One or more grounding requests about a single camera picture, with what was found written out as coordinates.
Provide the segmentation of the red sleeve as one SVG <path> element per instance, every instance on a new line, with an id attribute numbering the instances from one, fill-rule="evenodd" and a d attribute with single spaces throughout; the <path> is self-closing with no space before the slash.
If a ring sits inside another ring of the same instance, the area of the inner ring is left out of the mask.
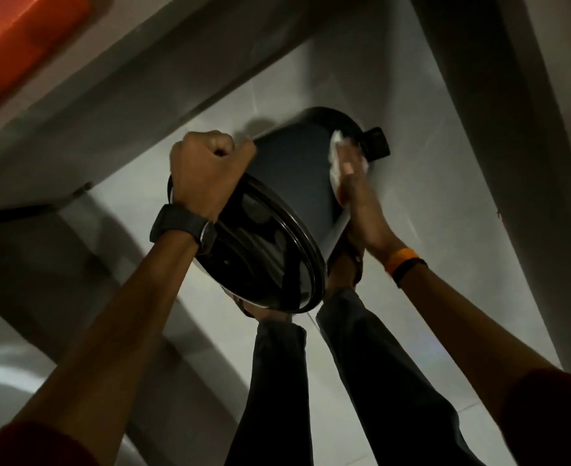
<path id="1" fill-rule="evenodd" d="M 571 466 L 571 374 L 528 374 L 511 388 L 499 428 L 517 466 Z"/>
<path id="2" fill-rule="evenodd" d="M 0 466 L 100 466 L 72 437 L 38 423 L 0 429 Z"/>

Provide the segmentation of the white cleaning cloth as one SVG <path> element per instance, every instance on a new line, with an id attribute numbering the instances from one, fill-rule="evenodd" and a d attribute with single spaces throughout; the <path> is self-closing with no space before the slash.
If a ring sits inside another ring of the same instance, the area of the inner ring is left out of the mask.
<path id="1" fill-rule="evenodd" d="M 330 146 L 328 153 L 328 163 L 330 165 L 329 179 L 331 188 L 335 195 L 337 203 L 342 208 L 347 207 L 347 199 L 344 197 L 342 191 L 342 175 L 341 175 L 341 165 L 340 157 L 338 155 L 338 146 L 340 146 L 344 141 L 355 143 L 353 139 L 345 137 L 342 131 L 335 130 L 330 138 Z"/>

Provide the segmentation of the red right sleeve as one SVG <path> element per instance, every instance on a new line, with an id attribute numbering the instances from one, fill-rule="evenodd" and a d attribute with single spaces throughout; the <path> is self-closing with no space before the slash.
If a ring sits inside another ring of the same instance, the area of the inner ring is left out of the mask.
<path id="1" fill-rule="evenodd" d="M 511 388 L 499 428 L 517 466 L 571 466 L 571 374 L 528 374 Z"/>

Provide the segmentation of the person's right trouser leg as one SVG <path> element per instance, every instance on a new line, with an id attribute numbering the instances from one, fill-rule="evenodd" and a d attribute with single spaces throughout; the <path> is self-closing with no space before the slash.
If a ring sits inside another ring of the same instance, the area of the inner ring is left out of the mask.
<path id="1" fill-rule="evenodd" d="M 378 466 L 485 466 L 456 409 L 353 288 L 328 297 L 316 320 Z"/>

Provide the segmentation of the orange wristband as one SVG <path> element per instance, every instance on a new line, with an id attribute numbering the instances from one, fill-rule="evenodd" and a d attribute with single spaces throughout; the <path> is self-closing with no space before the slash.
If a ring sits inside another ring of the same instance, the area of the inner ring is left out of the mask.
<path id="1" fill-rule="evenodd" d="M 419 260 L 419 255 L 410 248 L 397 250 L 386 258 L 383 267 L 388 275 L 391 277 L 397 272 L 398 268 L 410 260 Z"/>

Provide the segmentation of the grey stone counter slab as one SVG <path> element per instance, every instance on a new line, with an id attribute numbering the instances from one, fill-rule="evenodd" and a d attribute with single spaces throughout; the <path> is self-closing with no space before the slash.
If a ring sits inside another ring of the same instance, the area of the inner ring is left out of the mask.
<path id="1" fill-rule="evenodd" d="M 0 108 L 0 224 L 59 210 L 361 0 L 92 0 Z"/>

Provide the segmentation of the black wristwatch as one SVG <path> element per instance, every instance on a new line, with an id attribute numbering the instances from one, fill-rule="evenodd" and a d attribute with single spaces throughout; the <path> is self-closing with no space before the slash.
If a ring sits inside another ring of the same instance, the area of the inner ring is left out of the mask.
<path id="1" fill-rule="evenodd" d="M 218 237 L 213 221 L 181 204 L 166 204 L 161 208 L 150 231 L 150 242 L 156 243 L 168 231 L 181 231 L 193 237 L 199 255 L 209 254 Z"/>

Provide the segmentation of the red left sleeve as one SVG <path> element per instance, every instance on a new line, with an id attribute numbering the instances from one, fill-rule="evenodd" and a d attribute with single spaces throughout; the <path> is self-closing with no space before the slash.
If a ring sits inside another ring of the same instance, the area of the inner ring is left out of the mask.
<path id="1" fill-rule="evenodd" d="M 38 423 L 0 429 L 0 466 L 100 466 L 72 437 Z"/>

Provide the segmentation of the person's left foot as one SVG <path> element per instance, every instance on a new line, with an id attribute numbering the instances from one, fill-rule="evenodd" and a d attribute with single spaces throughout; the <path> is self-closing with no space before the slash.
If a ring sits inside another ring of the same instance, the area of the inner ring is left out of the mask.
<path id="1" fill-rule="evenodd" d="M 259 322 L 261 321 L 282 321 L 282 322 L 292 322 L 292 314 L 285 313 L 282 311 L 274 310 L 269 307 L 261 307 L 254 305 L 246 300 L 237 297 L 235 294 L 224 289 L 225 294 L 230 297 L 235 304 L 239 307 L 241 312 L 250 318 L 253 318 Z"/>

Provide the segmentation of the person's trouser leg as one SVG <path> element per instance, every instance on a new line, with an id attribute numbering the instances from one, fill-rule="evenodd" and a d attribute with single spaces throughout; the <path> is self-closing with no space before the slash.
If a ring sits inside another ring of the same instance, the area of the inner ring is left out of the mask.
<path id="1" fill-rule="evenodd" d="M 224 466 L 313 466 L 306 332 L 259 321 L 250 391 Z"/>
<path id="2" fill-rule="evenodd" d="M 378 466 L 485 466 L 456 409 L 353 288 L 328 297 L 316 320 Z"/>

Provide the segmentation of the person's right hand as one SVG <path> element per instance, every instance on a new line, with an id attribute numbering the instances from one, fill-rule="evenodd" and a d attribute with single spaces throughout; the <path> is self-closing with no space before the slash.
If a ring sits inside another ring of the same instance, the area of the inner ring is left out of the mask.
<path id="1" fill-rule="evenodd" d="M 350 211 L 352 230 L 379 263 L 406 245 L 390 228 L 374 188 L 342 189 Z"/>

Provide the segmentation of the person's left hand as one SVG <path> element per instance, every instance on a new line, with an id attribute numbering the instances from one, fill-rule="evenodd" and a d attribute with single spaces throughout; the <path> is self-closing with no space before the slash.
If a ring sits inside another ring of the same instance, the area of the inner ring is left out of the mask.
<path id="1" fill-rule="evenodd" d="M 184 151 L 183 138 L 170 153 L 173 202 L 217 222 L 250 162 L 230 163 L 215 156 L 189 154 Z"/>

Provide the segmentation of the person's left forearm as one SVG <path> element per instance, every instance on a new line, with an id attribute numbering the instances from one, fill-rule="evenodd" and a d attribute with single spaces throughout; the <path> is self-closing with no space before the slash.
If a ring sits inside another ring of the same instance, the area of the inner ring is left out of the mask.
<path id="1" fill-rule="evenodd" d="M 190 234 L 162 234 L 14 422 L 66 434 L 100 466 L 113 466 L 141 378 L 197 250 Z"/>

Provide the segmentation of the person's right forearm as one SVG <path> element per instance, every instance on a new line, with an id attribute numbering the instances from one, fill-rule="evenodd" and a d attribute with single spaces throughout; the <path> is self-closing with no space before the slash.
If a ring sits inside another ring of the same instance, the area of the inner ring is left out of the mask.
<path id="1" fill-rule="evenodd" d="M 556 369 L 429 267 L 413 268 L 401 289 L 496 422 L 515 384 L 534 371 Z"/>

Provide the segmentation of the person's left trouser leg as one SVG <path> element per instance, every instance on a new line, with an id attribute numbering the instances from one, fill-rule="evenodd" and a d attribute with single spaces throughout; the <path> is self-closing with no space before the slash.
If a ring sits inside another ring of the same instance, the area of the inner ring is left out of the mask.
<path id="1" fill-rule="evenodd" d="M 224 466 L 313 466 L 306 332 L 259 321 L 250 391 Z"/>

